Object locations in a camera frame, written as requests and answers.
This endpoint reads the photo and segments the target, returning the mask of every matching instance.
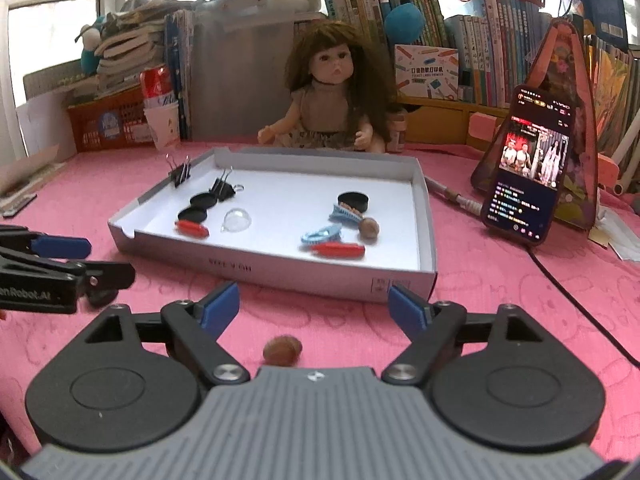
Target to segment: table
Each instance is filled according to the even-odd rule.
[[[194,157],[209,147],[190,144],[175,158],[180,161],[187,153]],[[453,150],[474,156],[463,146]],[[472,195],[468,183],[476,164],[472,158],[419,151],[405,155],[416,156],[430,177]],[[119,254],[107,228],[109,217],[164,178],[168,170],[164,157],[151,148],[83,153],[68,162],[14,223],[49,234],[88,238],[94,260],[131,261],[138,277],[131,289],[120,293],[118,302],[130,305],[134,312],[158,311],[164,304],[183,298],[198,300],[220,280]],[[640,232],[640,219],[626,204],[610,196],[604,200]],[[438,251],[438,280],[431,299],[455,301],[470,312],[495,312],[500,303],[522,306],[597,373],[606,387],[607,406],[593,449],[608,460],[635,457],[640,449],[638,370],[549,283],[522,248],[488,235],[476,218],[436,196],[431,197],[431,208]],[[589,260],[589,269],[579,266],[579,256],[585,252],[596,256]],[[556,278],[584,305],[626,302],[628,319],[623,323],[612,318],[612,326],[608,326],[614,334],[622,324],[627,330],[638,330],[637,264],[617,261],[611,250],[560,224],[554,225],[540,253]],[[632,277],[624,287],[607,285],[621,272]],[[37,451],[40,445],[24,411],[25,390],[95,314],[81,300],[73,316],[10,312],[8,320],[0,322],[0,411],[29,452]],[[240,313],[219,339],[220,344],[254,373],[260,366],[263,345],[283,333],[302,341],[301,367],[370,365],[379,372],[408,344],[383,305],[241,284]],[[161,346],[148,348],[162,350]]]

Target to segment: tray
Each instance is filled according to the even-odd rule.
[[[209,209],[203,225],[210,236],[178,234],[178,212],[230,168],[228,183],[244,190]],[[369,196],[365,216],[380,225],[378,240],[366,244],[360,260],[302,250],[300,237],[331,223],[329,214],[345,191]],[[247,230],[222,232],[232,208],[249,213]],[[407,156],[217,148],[192,162],[184,184],[159,182],[111,218],[109,228],[124,253],[320,296],[386,303],[388,289],[401,283],[428,298],[436,279],[428,192],[418,161]],[[342,240],[359,242],[357,228],[345,225]]]

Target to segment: white logo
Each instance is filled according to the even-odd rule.
[[[306,375],[306,378],[314,383],[317,383],[318,381],[322,381],[324,377],[325,375],[322,372],[318,372],[318,371],[311,372],[310,374]]]
[[[0,287],[0,296],[8,296],[10,298],[21,298],[23,300],[47,300],[51,301],[50,292],[38,292],[36,290],[24,290],[23,288],[2,288]]]

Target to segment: triangular bag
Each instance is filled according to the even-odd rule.
[[[595,113],[582,38],[571,22],[564,18],[551,21],[526,84],[575,106],[572,152],[564,174],[556,219],[580,229],[591,229],[596,218],[598,186]],[[502,123],[471,175],[471,184],[477,190],[487,192],[491,185],[509,129],[508,122]]]

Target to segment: white cup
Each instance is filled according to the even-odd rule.
[[[175,148],[180,144],[178,103],[145,109],[146,122],[151,127],[158,150]]]

